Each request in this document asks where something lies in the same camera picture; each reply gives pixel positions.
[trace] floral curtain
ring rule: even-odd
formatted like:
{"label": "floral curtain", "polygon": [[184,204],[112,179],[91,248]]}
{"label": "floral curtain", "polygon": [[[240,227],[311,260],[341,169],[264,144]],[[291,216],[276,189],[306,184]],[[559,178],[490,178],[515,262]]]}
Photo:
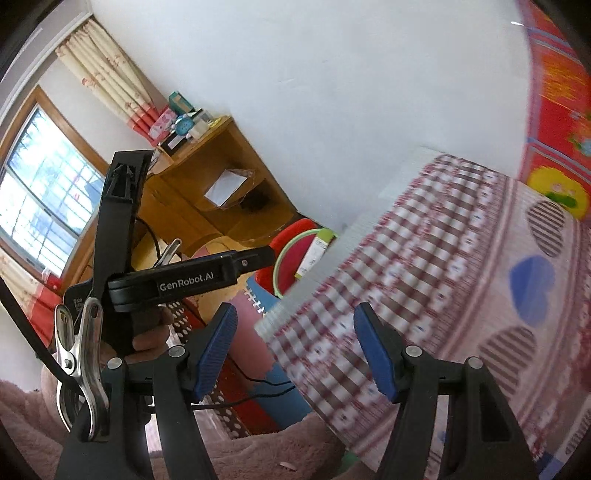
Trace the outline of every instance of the floral curtain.
{"label": "floral curtain", "polygon": [[57,47],[56,53],[109,110],[152,141],[148,134],[158,119],[154,102],[134,65],[96,21],[90,19]]}
{"label": "floral curtain", "polygon": [[61,298],[33,278],[5,251],[0,250],[0,277],[27,315],[45,345],[53,336],[53,310]]}

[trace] wooden desk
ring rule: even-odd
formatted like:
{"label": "wooden desk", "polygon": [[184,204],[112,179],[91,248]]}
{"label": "wooden desk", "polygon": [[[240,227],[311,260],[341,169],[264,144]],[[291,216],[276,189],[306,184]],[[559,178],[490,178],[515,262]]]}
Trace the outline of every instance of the wooden desk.
{"label": "wooden desk", "polygon": [[[266,245],[296,213],[232,117],[221,117],[198,141],[183,145],[172,157],[160,153],[157,167],[162,170],[148,174],[139,217],[166,243],[180,238],[181,251],[188,256],[220,236],[244,247]],[[222,210],[204,194],[227,168],[251,170],[254,175],[232,196],[242,202]],[[64,269],[60,294],[92,276],[95,233],[93,219]],[[146,233],[137,223],[134,245]]]}

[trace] heart pattern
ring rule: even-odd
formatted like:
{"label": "heart pattern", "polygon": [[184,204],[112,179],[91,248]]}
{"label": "heart pattern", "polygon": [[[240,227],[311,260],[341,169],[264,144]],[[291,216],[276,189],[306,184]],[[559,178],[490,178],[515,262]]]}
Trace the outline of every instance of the heart pattern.
{"label": "heart pattern", "polygon": [[554,267],[541,255],[528,257],[509,272],[513,305],[527,325],[536,327],[548,315],[547,293],[554,287]]}
{"label": "heart pattern", "polygon": [[535,355],[534,334],[525,327],[512,327],[488,338],[478,347],[479,356],[510,400],[519,388],[519,375]]}
{"label": "heart pattern", "polygon": [[527,223],[535,243],[550,258],[560,255],[563,240],[564,210],[554,202],[543,200],[533,204],[526,212]]}
{"label": "heart pattern", "polygon": [[591,426],[591,408],[588,408],[585,411],[585,415],[583,416],[583,418],[581,419],[581,423],[579,424],[579,428],[577,429],[576,432],[574,432],[570,439],[569,439],[569,443],[566,446],[566,454],[570,455],[571,453],[573,453],[577,447],[579,446],[579,443],[581,443],[581,440],[583,440],[583,437],[585,435],[585,433],[587,433],[587,430],[589,429],[589,427]]}

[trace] alarm clock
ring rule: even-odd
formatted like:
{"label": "alarm clock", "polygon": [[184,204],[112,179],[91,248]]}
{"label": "alarm clock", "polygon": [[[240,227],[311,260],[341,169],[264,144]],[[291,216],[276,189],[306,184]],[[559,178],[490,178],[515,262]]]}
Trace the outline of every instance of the alarm clock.
{"label": "alarm clock", "polygon": [[194,126],[195,122],[193,119],[185,113],[174,123],[174,132],[179,137],[185,137]]}

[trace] pink plush fabric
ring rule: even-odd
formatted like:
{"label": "pink plush fabric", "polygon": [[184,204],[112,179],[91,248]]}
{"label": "pink plush fabric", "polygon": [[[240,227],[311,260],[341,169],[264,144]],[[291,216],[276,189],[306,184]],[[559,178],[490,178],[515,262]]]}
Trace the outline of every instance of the pink plush fabric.
{"label": "pink plush fabric", "polygon": [[363,462],[357,462],[335,480],[373,480],[374,477],[375,473],[367,468]]}
{"label": "pink plush fabric", "polygon": [[[0,419],[42,480],[54,478],[67,435],[56,418],[54,387],[48,375],[42,381],[43,392],[25,393],[0,381]],[[344,447],[320,417],[310,414],[283,432],[210,442],[207,451],[220,480],[327,480],[338,469]],[[280,462],[297,470],[286,469]],[[168,478],[161,456],[152,460],[152,467],[156,480]]]}

